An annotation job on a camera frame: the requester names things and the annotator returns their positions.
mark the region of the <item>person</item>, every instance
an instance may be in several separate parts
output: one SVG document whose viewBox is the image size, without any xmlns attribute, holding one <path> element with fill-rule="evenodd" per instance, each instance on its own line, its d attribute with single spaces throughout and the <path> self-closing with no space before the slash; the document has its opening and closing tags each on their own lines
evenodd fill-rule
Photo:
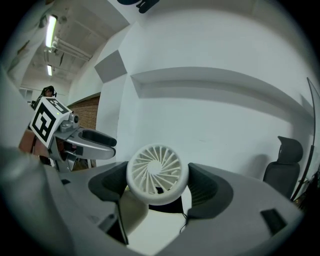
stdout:
<svg viewBox="0 0 320 256">
<path fill-rule="evenodd" d="M 59 152 L 63 152 L 64 141 L 62 139 L 56 138 L 57 147 Z M 30 153 L 36 156 L 39 156 L 40 161 L 44 165 L 51 165 L 50 163 L 50 154 L 46 146 L 37 138 L 35 133 L 32 130 L 26 130 L 22 136 L 22 139 L 19 144 L 19 149 L 25 153 Z"/>
<path fill-rule="evenodd" d="M 38 104 L 39 104 L 39 102 L 40 102 L 42 97 L 53 97 L 54 95 L 57 96 L 57 94 L 55 94 L 55 88 L 52 85 L 43 88 L 40 96 L 36 99 L 36 101 L 32 102 L 31 107 L 34 110 L 36 110 L 36 108 L 37 108 L 37 106 L 38 106 Z"/>
</svg>

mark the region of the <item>brick wall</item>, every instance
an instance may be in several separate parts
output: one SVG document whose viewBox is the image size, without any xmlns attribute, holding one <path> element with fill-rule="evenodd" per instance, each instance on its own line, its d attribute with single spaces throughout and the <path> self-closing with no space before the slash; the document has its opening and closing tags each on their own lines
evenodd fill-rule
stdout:
<svg viewBox="0 0 320 256">
<path fill-rule="evenodd" d="M 96 129 L 99 100 L 100 96 L 68 106 L 79 116 L 81 127 Z"/>
</svg>

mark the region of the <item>gray chair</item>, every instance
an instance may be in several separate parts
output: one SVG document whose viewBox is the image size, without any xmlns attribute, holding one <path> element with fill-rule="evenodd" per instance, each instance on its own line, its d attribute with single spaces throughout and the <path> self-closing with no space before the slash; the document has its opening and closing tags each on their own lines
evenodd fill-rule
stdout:
<svg viewBox="0 0 320 256">
<path fill-rule="evenodd" d="M 278 136 L 281 141 L 278 159 L 269 163 L 263 181 L 280 194 L 290 199 L 298 181 L 300 165 L 304 150 L 299 141 Z"/>
</svg>

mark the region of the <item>fluorescent light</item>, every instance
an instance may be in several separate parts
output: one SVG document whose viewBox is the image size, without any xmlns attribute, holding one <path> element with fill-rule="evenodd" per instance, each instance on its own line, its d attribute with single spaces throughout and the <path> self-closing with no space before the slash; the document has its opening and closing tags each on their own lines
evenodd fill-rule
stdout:
<svg viewBox="0 0 320 256">
<path fill-rule="evenodd" d="M 46 30 L 46 37 L 45 37 L 45 45 L 51 48 L 52 45 L 52 37 L 54 36 L 55 25 L 57 22 L 57 18 L 54 16 L 49 17 L 49 24 Z"/>
<path fill-rule="evenodd" d="M 47 66 L 49 76 L 52 76 L 52 67 L 50 65 Z"/>
</svg>

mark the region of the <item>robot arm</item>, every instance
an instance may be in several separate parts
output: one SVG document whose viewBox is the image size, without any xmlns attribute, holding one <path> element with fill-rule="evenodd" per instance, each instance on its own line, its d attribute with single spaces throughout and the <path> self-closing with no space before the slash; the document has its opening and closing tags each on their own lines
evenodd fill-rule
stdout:
<svg viewBox="0 0 320 256">
<path fill-rule="evenodd" d="M 107 160 L 116 155 L 116 139 L 80 127 L 79 117 L 55 98 L 41 98 L 30 128 L 48 148 L 60 172 L 72 171 L 78 158 Z M 63 151 L 58 149 L 57 139 L 63 141 Z"/>
</svg>

